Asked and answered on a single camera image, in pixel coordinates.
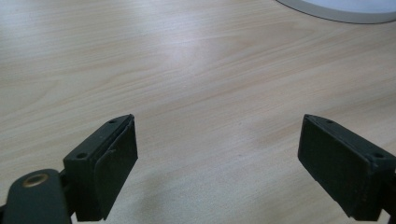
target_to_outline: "wooden table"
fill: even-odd
[[[6,0],[0,74],[1,203],[125,114],[139,160],[106,223],[354,223],[297,160],[305,113],[396,153],[396,23],[274,0]]]

